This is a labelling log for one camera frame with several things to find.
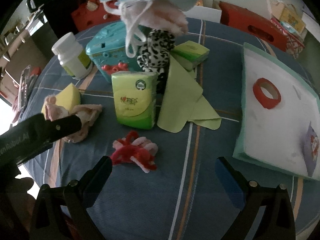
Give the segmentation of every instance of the yellow sponge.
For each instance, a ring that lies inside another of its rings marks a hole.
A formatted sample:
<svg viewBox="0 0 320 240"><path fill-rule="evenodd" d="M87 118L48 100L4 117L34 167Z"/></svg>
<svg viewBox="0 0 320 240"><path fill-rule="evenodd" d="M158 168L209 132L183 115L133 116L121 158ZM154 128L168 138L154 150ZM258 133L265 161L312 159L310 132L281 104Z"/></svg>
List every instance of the yellow sponge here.
<svg viewBox="0 0 320 240"><path fill-rule="evenodd" d="M63 106L71 111L75 106L80 104L80 92L74 84L68 85L58 95L56 95L56 105ZM42 106L41 113L45 115L45 104Z"/></svg>

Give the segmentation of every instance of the blue gripper pad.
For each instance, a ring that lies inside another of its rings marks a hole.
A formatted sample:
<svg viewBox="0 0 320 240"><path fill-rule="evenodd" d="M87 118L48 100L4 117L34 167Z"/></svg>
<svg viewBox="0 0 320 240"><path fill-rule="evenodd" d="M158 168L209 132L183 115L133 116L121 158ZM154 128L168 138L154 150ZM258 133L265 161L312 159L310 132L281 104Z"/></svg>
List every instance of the blue gripper pad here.
<svg viewBox="0 0 320 240"><path fill-rule="evenodd" d="M242 183L239 184L236 180L235 176L239 172L235 171L225 158L218 158L216 160L215 172L234 207L242 210L246 204L246 186Z"/></svg>

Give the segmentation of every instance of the white plastic bottle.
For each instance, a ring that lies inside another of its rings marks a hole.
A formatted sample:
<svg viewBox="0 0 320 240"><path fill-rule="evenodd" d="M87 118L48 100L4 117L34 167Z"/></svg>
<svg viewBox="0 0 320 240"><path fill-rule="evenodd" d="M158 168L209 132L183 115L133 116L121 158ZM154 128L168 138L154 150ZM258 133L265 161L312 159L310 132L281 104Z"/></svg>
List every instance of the white plastic bottle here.
<svg viewBox="0 0 320 240"><path fill-rule="evenodd" d="M53 46L52 52L58 56L60 65L74 79L86 77L92 70L92 61L84 48L76 41L72 32L61 37Z"/></svg>

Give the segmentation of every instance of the red bag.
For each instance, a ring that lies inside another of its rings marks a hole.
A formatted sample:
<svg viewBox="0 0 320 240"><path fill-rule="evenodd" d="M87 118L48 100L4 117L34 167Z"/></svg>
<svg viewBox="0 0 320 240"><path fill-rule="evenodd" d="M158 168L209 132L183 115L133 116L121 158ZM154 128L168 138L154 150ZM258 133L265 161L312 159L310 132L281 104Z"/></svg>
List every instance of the red bag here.
<svg viewBox="0 0 320 240"><path fill-rule="evenodd" d="M110 8L117 8L115 5L116 1L117 0L109 1L107 4ZM88 0L83 4L80 4L79 0L79 8L72 12L71 16L78 31L120 19L120 16L106 12L100 0Z"/></svg>

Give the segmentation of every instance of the teal container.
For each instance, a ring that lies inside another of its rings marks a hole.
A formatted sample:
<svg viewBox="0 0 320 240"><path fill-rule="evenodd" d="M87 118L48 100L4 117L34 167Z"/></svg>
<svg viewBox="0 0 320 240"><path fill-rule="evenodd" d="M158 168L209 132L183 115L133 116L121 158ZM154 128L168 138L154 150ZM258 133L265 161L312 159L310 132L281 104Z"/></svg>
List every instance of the teal container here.
<svg viewBox="0 0 320 240"><path fill-rule="evenodd" d="M103 27L87 44L86 54L95 63L105 79L111 83L111 76L102 70L104 65L127 63L129 71L141 71L137 58L129 58L125 53L126 28L122 21Z"/></svg>

